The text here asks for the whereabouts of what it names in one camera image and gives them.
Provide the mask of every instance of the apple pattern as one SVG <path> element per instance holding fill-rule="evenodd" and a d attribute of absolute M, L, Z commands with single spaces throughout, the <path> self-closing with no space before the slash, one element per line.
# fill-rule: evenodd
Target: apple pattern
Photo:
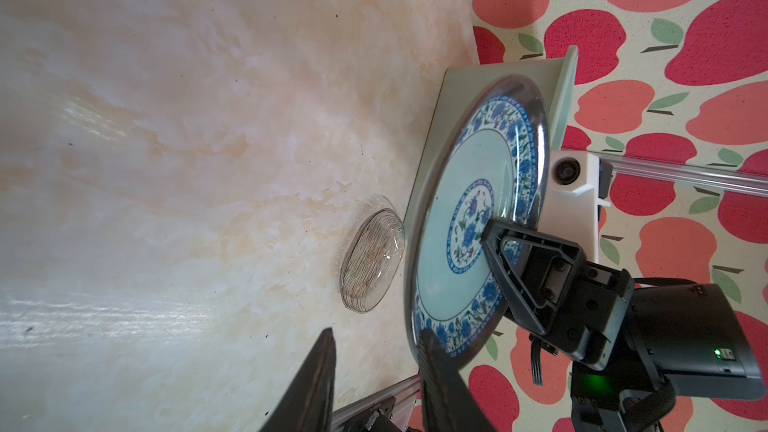
<path fill-rule="evenodd" d="M 470 1 L 481 63 L 579 46 L 564 148 L 768 176 L 768 0 Z M 768 198 L 616 174 L 609 200 L 600 262 L 718 284 L 765 373 Z M 461 372 L 473 396 L 497 430 L 572 432 L 567 363 L 542 354 L 533 386 L 528 333 L 505 327 Z M 767 404 L 678 398 L 662 425 L 768 431 Z"/>

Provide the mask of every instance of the marble table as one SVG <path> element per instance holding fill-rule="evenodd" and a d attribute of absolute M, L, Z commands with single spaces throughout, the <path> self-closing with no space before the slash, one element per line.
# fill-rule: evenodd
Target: marble table
<path fill-rule="evenodd" d="M 413 375 L 401 215 L 467 0 L 0 0 L 0 430 L 256 430 L 318 333 L 335 408 Z"/>

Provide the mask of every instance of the floral plate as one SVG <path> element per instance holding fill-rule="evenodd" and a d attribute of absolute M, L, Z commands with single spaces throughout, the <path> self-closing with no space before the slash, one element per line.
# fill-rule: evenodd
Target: floral plate
<path fill-rule="evenodd" d="M 504 297 L 483 257 L 488 220 L 535 226 L 530 218 L 538 217 L 544 170 L 538 155 L 545 137 L 543 107 L 537 104 L 541 110 L 532 124 L 515 98 L 487 98 L 461 131 L 428 208 L 416 258 L 412 327 L 416 336 L 424 328 L 435 331 L 452 358 L 484 343 L 489 322 L 496 318 L 495 327 L 503 313 Z M 516 260 L 520 251 L 505 253 Z"/>

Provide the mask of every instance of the green leaf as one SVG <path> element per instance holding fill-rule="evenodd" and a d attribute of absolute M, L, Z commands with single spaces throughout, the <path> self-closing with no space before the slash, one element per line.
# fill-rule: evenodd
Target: green leaf
<path fill-rule="evenodd" d="M 717 153 L 717 156 L 726 164 L 731 164 L 734 166 L 738 166 L 744 162 L 744 158 L 742 156 L 729 149 L 720 149 L 720 151 Z"/>
<path fill-rule="evenodd" d="M 720 203 L 720 197 L 702 197 L 694 201 L 688 209 L 689 214 L 703 214 L 717 207 Z"/>
<path fill-rule="evenodd" d="M 485 342 L 485 350 L 488 351 L 488 355 L 490 355 L 493 360 L 498 359 L 498 346 L 496 345 L 496 339 L 494 339 L 493 336 L 489 337 L 488 341 Z"/>
<path fill-rule="evenodd" d="M 533 53 L 544 53 L 544 44 L 539 39 L 529 34 L 518 34 L 518 40 L 526 50 L 530 50 Z"/>
<path fill-rule="evenodd" d="M 712 282 L 718 284 L 720 288 L 723 289 L 723 293 L 725 295 L 732 298 L 736 302 L 741 303 L 741 290 L 739 290 L 739 286 L 736 285 L 734 280 L 728 277 L 726 273 L 720 272 L 717 269 L 713 270 Z"/>
<path fill-rule="evenodd" d="M 659 42 L 675 45 L 682 42 L 685 36 L 679 25 L 665 19 L 654 19 L 654 22 L 650 24 L 650 33 L 654 34 L 654 38 Z"/>
<path fill-rule="evenodd" d="M 606 137 L 605 143 L 608 144 L 608 147 L 610 147 L 613 150 L 624 150 L 624 144 L 621 143 L 621 141 L 614 139 L 613 137 Z"/>
<path fill-rule="evenodd" d="M 648 109 L 661 110 L 661 109 L 666 109 L 667 107 L 672 107 L 673 105 L 682 102 L 683 99 L 688 97 L 689 93 L 690 92 L 681 92 L 681 93 L 674 93 L 671 96 L 661 97 L 660 99 L 653 101 L 648 106 Z"/>
<path fill-rule="evenodd" d="M 603 251 L 603 254 L 605 254 L 606 257 L 608 257 L 608 260 L 616 265 L 619 265 L 619 250 L 610 240 L 601 238 L 600 250 Z"/>

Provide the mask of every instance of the blue floral border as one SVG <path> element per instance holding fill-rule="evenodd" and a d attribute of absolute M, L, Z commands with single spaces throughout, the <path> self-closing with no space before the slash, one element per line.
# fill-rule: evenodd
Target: blue floral border
<path fill-rule="evenodd" d="M 514 181 L 515 216 L 529 216 L 538 187 L 538 170 L 536 169 L 537 150 L 533 146 L 534 130 L 528 113 L 520 102 L 510 97 L 501 96 L 486 101 L 469 120 L 451 155 L 466 139 L 480 130 L 495 130 L 504 137 L 517 171 Z M 504 251 L 513 261 L 516 261 L 520 255 L 520 247 L 511 246 Z M 456 358 L 474 343 L 494 312 L 498 310 L 502 299 L 503 295 L 493 274 L 488 274 L 488 278 L 475 298 L 463 311 L 448 320 L 439 321 L 432 318 L 424 309 L 417 282 L 413 309 L 416 314 L 414 323 L 416 335 L 423 328 L 430 328 L 435 331 L 448 355 Z"/>
<path fill-rule="evenodd" d="M 488 213 L 491 213 L 493 211 L 494 207 L 494 199 L 493 199 L 493 187 L 491 187 L 491 183 L 485 180 L 484 178 L 478 178 L 473 183 L 469 184 L 469 187 L 464 191 L 462 194 L 462 197 L 458 200 L 458 204 L 456 204 L 456 210 L 453 211 L 453 216 L 451 217 L 451 225 L 448 226 L 448 238 L 446 239 L 446 257 L 448 259 L 448 266 L 453 270 L 455 274 L 463 274 L 467 270 L 470 269 L 471 266 L 475 264 L 475 262 L 478 261 L 482 253 L 479 253 L 475 255 L 475 258 L 470 262 L 469 264 L 466 264 L 464 267 L 459 267 L 456 264 L 453 263 L 453 257 L 451 256 L 451 235 L 453 232 L 453 226 L 456 223 L 456 216 L 458 215 L 458 210 L 462 207 L 462 204 L 464 203 L 464 199 L 467 197 L 467 194 L 470 193 L 470 191 L 475 190 L 475 187 L 477 186 L 485 186 L 488 189 L 488 192 L 491 194 L 491 210 L 486 211 Z M 488 223 L 487 217 L 484 217 L 485 224 Z"/>

